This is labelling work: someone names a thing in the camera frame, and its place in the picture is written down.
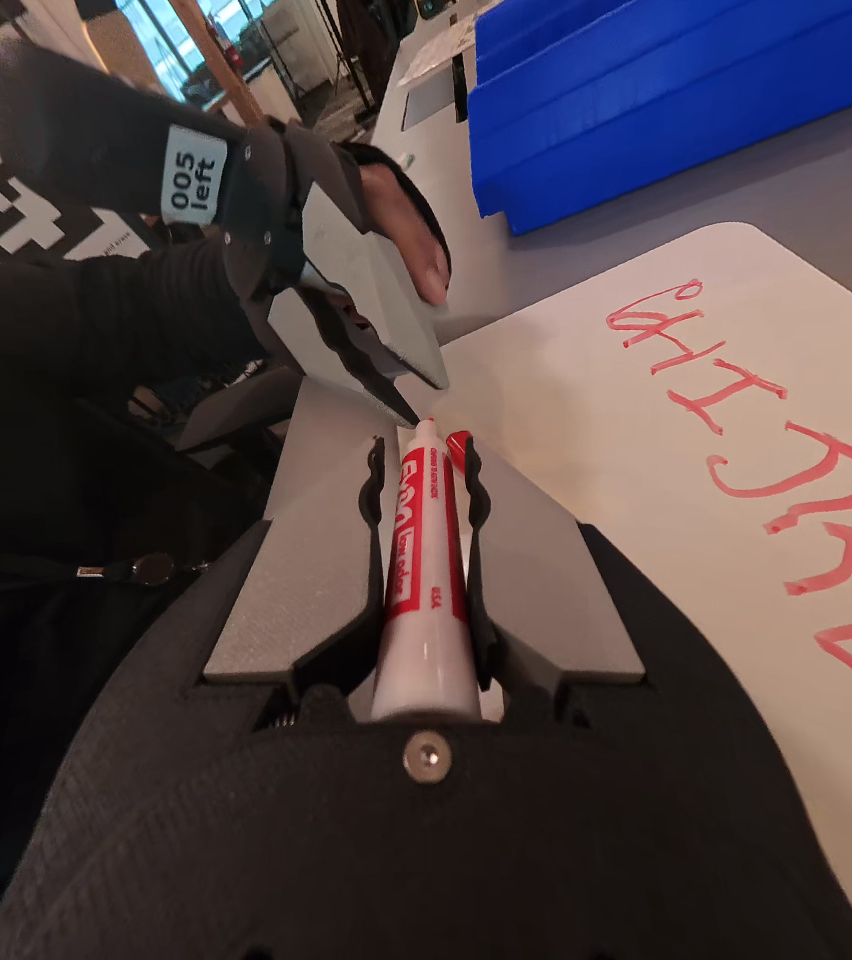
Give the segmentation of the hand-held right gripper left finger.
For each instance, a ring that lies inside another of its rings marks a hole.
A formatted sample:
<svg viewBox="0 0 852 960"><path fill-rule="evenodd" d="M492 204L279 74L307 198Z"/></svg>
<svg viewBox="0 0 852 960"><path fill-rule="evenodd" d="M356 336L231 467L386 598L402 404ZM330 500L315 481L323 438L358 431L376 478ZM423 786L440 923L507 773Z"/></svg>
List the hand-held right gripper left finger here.
<svg viewBox="0 0 852 960"><path fill-rule="evenodd" d="M262 682L302 698L316 685L349 695L372 673L384 473L384 438L363 439L276 513L205 666L208 682Z"/></svg>

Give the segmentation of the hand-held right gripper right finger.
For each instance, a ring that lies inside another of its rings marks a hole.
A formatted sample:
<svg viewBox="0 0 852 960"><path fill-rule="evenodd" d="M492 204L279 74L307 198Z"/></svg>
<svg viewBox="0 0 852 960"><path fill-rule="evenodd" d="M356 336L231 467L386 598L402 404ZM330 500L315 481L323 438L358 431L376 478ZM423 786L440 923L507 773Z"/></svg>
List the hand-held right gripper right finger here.
<svg viewBox="0 0 852 960"><path fill-rule="evenodd" d="M635 684L646 670L575 516L463 438L471 527L467 613L480 687Z"/></svg>

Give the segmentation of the person's left hand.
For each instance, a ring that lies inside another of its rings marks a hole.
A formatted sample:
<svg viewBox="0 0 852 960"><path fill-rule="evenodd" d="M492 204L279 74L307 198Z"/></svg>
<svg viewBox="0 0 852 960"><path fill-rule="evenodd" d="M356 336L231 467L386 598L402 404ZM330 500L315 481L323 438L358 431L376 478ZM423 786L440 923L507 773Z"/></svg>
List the person's left hand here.
<svg viewBox="0 0 852 960"><path fill-rule="evenodd" d="M443 306L451 269L439 239L386 166L361 166L360 178L372 226L396 246L420 299Z"/></svg>

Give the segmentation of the person's black top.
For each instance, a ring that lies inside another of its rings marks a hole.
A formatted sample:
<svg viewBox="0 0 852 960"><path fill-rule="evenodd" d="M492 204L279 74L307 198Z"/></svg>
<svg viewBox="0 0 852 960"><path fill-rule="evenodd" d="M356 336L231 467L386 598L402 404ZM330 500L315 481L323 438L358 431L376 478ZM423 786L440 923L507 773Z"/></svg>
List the person's black top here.
<svg viewBox="0 0 852 960"><path fill-rule="evenodd" d="M216 561L261 516L276 446L240 441L206 469L173 451L153 474L27 475L0 486L0 891L84 716L149 626L198 578L148 589L77 580L152 552Z"/></svg>

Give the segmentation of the red and white marker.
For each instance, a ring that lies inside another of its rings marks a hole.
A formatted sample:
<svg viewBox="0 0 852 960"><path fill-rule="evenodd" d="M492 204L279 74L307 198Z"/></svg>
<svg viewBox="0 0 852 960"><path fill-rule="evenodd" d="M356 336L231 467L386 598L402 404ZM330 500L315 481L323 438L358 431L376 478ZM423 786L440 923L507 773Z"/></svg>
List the red and white marker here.
<svg viewBox="0 0 852 960"><path fill-rule="evenodd" d="M371 718L480 721L453 464L428 418L400 463Z"/></svg>

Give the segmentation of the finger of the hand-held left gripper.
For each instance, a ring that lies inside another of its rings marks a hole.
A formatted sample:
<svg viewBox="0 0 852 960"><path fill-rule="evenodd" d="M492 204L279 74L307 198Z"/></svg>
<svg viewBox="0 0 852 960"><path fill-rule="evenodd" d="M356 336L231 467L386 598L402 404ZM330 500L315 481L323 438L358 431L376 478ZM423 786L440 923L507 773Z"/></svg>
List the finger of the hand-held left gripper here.
<svg viewBox="0 0 852 960"><path fill-rule="evenodd" d="M317 183L304 205L302 238L303 372L342 391L395 392L405 374L448 389L437 309L420 299L396 246L358 231Z"/></svg>
<svg viewBox="0 0 852 960"><path fill-rule="evenodd" d="M420 417L380 371L376 354L360 343L360 331L316 291L289 289L276 296L268 325L302 373L343 397L365 402L397 426L413 428Z"/></svg>

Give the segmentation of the white whiteboard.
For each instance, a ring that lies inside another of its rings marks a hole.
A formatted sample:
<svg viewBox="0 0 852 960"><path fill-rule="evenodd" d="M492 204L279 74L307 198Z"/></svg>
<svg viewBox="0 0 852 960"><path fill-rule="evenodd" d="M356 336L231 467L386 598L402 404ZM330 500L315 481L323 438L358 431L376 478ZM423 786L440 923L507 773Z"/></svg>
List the white whiteboard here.
<svg viewBox="0 0 852 960"><path fill-rule="evenodd" d="M782 749L852 902L852 292L744 222L696 229L397 382L594 524Z"/></svg>

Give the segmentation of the black badge reel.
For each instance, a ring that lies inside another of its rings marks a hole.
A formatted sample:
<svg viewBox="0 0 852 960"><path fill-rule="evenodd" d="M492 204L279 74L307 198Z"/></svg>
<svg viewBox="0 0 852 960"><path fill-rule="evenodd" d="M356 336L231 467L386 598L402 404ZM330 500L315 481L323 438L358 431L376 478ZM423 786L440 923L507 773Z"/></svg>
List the black badge reel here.
<svg viewBox="0 0 852 960"><path fill-rule="evenodd" d="M105 566L78 566L74 571L74 577L77 580L96 580L155 589L177 577L201 573L210 566L208 561L195 564L179 563L168 553L152 552L137 558L118 560Z"/></svg>

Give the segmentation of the blue plastic bin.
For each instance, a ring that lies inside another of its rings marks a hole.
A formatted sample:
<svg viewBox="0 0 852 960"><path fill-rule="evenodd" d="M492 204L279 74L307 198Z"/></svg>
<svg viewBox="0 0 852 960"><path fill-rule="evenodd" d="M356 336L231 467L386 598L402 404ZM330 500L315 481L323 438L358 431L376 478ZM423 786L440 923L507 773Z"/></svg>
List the blue plastic bin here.
<svg viewBox="0 0 852 960"><path fill-rule="evenodd" d="M473 194L514 235L852 106L852 1L502 2L475 41Z"/></svg>

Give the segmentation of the person's left forearm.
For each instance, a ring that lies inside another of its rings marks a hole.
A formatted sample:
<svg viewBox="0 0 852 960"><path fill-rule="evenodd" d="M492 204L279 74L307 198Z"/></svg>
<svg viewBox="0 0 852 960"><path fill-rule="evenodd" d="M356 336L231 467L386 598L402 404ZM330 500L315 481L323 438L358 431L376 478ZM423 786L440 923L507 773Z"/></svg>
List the person's left forearm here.
<svg viewBox="0 0 852 960"><path fill-rule="evenodd" d="M216 241L0 262L0 486L152 474L176 456L123 412L133 390L266 357Z"/></svg>

